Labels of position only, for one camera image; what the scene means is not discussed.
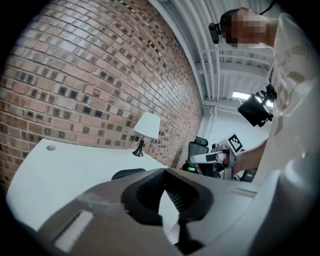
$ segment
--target white desk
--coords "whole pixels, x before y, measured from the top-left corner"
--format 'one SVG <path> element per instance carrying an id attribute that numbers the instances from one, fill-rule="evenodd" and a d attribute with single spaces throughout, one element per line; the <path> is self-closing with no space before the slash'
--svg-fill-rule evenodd
<path id="1" fill-rule="evenodd" d="M 47 150 L 49 145 L 56 149 Z M 137 157 L 132 152 L 42 139 L 15 174 L 6 202 L 17 220 L 37 231 L 58 209 L 92 186 L 110 181 L 120 170 L 166 167 L 147 154 Z M 166 223 L 165 231 L 178 220 L 167 193 L 162 196 L 159 214 Z"/>

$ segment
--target office chair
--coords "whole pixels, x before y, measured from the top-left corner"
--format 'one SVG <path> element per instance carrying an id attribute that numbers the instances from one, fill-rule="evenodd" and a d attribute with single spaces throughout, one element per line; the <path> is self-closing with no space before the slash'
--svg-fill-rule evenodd
<path id="1" fill-rule="evenodd" d="M 190 157 L 196 155 L 203 155 L 209 152 L 208 141 L 205 138 L 196 136 L 194 141 L 189 142 L 188 146 L 188 159 L 185 161 L 185 164 L 182 166 L 182 170 L 187 171 L 188 167 L 196 166 L 190 162 Z M 202 175 L 213 177 L 213 165 L 212 164 L 198 164 L 199 169 L 201 170 Z"/>

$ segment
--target human arm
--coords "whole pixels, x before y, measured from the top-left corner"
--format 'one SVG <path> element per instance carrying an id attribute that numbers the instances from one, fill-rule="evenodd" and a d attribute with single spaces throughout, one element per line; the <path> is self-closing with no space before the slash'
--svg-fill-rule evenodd
<path id="1" fill-rule="evenodd" d="M 238 172 L 243 170 L 257 169 L 262 155 L 264 154 L 266 143 L 267 140 L 263 141 L 255 148 L 240 152 L 236 157 L 232 175 L 236 175 Z"/>

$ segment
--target person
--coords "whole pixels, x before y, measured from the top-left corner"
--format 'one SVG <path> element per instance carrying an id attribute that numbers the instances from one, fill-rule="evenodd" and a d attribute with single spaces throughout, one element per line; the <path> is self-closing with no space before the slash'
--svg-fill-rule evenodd
<path id="1" fill-rule="evenodd" d="M 257 169 L 253 182 L 262 183 L 273 170 L 319 150 L 319 55 L 304 31 L 288 13 L 269 18 L 241 7 L 220 19 L 224 40 L 236 48 L 274 51 L 271 85 L 277 93 L 268 138 L 237 156 L 233 175 Z"/>

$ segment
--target brick wall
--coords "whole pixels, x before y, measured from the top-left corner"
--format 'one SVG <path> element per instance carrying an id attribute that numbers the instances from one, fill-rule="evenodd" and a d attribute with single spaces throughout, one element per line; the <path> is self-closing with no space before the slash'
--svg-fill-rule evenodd
<path id="1" fill-rule="evenodd" d="M 179 168 L 203 116 L 186 55 L 147 0 L 52 1 L 16 41 L 0 86 L 5 189 L 42 138 L 136 148 L 144 112 L 161 124 L 143 150 Z"/>

